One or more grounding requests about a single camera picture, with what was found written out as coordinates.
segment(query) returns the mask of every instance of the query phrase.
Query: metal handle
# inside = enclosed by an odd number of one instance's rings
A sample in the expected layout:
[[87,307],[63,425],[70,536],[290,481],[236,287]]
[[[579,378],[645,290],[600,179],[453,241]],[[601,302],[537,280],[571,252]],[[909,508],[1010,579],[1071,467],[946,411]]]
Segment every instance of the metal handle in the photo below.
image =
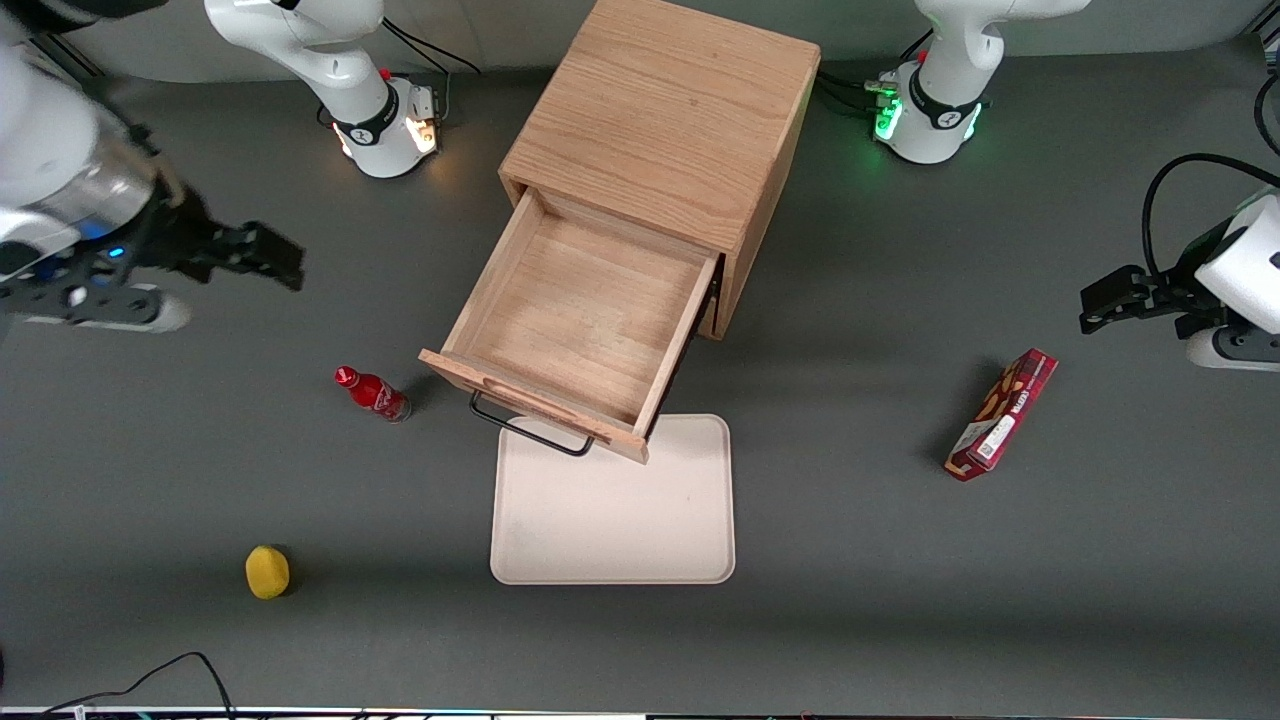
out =
[[561,445],[561,443],[558,443],[558,442],[556,442],[553,439],[547,439],[543,436],[534,434],[534,433],[531,433],[531,432],[529,432],[529,430],[526,430],[524,428],[517,428],[516,425],[512,425],[511,423],[508,423],[507,420],[503,420],[502,418],[498,418],[495,415],[490,415],[490,414],[485,413],[484,410],[481,410],[480,407],[476,406],[476,402],[479,402],[479,401],[480,401],[480,391],[477,389],[477,391],[475,391],[475,392],[471,393],[471,413],[474,413],[481,420],[486,420],[489,423],[493,423],[494,425],[498,425],[499,428],[511,430],[511,432],[516,433],[517,436],[526,437],[526,438],[529,438],[529,439],[531,439],[531,441],[534,441],[536,443],[545,445],[547,447],[549,447],[552,450],[558,450],[558,451],[563,452],[564,455],[568,455],[570,457],[581,457],[581,456],[586,455],[586,452],[589,450],[591,450],[591,445],[595,443],[595,438],[594,437],[586,436],[586,445],[584,445],[580,450],[573,450],[572,447],[564,447],[563,445]]

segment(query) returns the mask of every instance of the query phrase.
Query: white tray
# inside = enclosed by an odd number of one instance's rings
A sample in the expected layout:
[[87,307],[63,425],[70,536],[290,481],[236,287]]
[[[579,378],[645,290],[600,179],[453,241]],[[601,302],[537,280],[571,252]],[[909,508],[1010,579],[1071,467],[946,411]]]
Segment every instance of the white tray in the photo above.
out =
[[[530,418],[513,424],[581,445]],[[649,464],[502,430],[489,569],[508,585],[714,584],[733,574],[728,425],[662,415]]]

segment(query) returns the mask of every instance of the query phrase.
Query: cardboard box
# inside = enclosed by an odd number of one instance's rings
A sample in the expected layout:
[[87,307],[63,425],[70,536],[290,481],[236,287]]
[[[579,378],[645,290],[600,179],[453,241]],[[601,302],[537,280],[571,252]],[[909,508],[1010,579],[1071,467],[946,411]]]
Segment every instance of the cardboard box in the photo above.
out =
[[1057,360],[1036,348],[1005,368],[996,387],[982,401],[978,416],[942,464],[947,473],[968,482],[995,469],[1055,368]]

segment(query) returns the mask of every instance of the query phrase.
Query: gray table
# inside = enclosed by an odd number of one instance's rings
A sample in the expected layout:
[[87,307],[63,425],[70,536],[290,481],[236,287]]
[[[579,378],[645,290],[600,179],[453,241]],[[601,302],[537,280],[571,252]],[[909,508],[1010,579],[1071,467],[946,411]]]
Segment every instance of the gray table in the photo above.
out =
[[[1162,163],[1280,164],[1251,123],[1256,41],[1010,60],[940,168],[814,102],[728,338],[692,345],[666,406],[733,432],[718,587],[494,582],[495,430],[415,359],[507,222],[495,168],[545,77],[460,82],[443,154],[388,182],[301,83],[127,88],[220,218],[307,246],[307,287],[165,277],[197,309],[180,333],[12,329],[6,702],[198,648],[241,705],[1275,716],[1280,380],[1192,366],[1169,320],[1075,322],[1082,287],[1139,259]],[[1179,170],[1162,258],[1253,190]],[[1033,345],[1062,361],[1042,404],[995,474],[950,479],[941,457]],[[343,363],[419,414],[361,414]],[[264,542],[308,571],[296,596],[244,588]],[[216,696],[191,666],[136,702]]]

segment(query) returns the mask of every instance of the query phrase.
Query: wooden drawer cabinet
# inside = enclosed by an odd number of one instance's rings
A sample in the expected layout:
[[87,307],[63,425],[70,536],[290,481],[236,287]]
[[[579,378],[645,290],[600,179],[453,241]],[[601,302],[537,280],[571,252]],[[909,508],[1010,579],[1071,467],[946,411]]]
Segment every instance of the wooden drawer cabinet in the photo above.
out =
[[632,460],[689,338],[721,338],[777,205],[818,47],[599,0],[499,176],[516,210],[440,352],[453,384]]

